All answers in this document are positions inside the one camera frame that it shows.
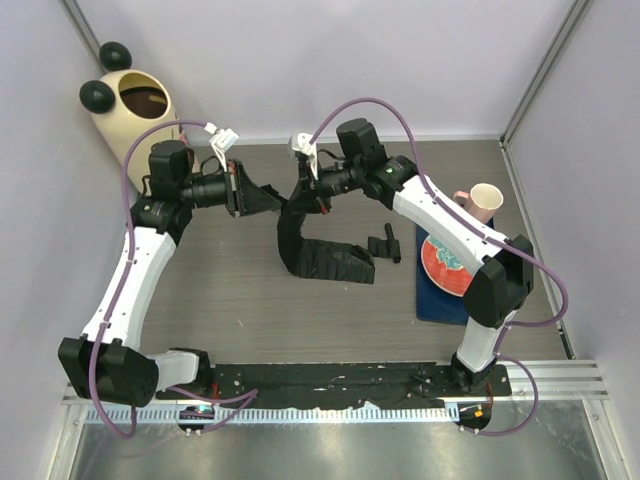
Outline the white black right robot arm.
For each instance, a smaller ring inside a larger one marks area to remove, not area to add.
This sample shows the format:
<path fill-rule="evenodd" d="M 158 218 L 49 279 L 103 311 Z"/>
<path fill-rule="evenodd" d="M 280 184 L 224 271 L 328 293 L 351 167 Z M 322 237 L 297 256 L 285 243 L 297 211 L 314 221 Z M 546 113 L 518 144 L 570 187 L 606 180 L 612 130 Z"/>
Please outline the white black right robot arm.
<path fill-rule="evenodd" d="M 343 123 L 337 134 L 344 157 L 330 168 L 320 167 L 311 135 L 290 137 L 298 181 L 277 223 L 281 260 L 300 278 L 373 283 L 375 267 L 364 248 L 301 233 L 307 216 L 328 213 L 333 197 L 355 190 L 434 235 L 472 276 L 462 296 L 468 321 L 451 359 L 451 380 L 460 393 L 477 393 L 496 364 L 503 328 L 533 288 L 533 269 L 522 257 L 531 253 L 531 243 L 499 235 L 441 195 L 412 160 L 388 156 L 366 119 Z"/>

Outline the black trash bag roll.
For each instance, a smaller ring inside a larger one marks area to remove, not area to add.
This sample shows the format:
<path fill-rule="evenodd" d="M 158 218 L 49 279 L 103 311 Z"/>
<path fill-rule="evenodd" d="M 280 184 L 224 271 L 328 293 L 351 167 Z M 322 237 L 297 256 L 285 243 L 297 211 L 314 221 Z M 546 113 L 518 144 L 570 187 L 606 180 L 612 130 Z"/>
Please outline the black trash bag roll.
<path fill-rule="evenodd" d="M 399 240 L 395 237 L 390 223 L 384 225 L 386 237 L 384 239 L 369 236 L 367 249 L 375 258 L 391 259 L 395 264 L 401 262 L 401 249 Z"/>

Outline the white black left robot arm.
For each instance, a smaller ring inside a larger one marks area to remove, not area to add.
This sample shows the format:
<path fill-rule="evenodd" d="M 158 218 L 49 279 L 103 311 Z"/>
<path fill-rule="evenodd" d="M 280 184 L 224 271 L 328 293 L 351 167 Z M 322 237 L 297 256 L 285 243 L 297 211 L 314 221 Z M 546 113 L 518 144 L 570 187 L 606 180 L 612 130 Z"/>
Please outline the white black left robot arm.
<path fill-rule="evenodd" d="M 172 348 L 140 353 L 146 313 L 159 278 L 174 255 L 196 208 L 222 206 L 231 216 L 276 211 L 281 201 L 270 186 L 256 185 L 239 161 L 218 174 L 194 173 L 192 150 L 182 141 L 152 146 L 149 192 L 129 210 L 118 266 L 94 316 L 77 338 L 65 338 L 58 358 L 76 394 L 85 399 L 146 406 L 155 394 L 177 386 L 190 398 L 213 387 L 209 356 Z"/>

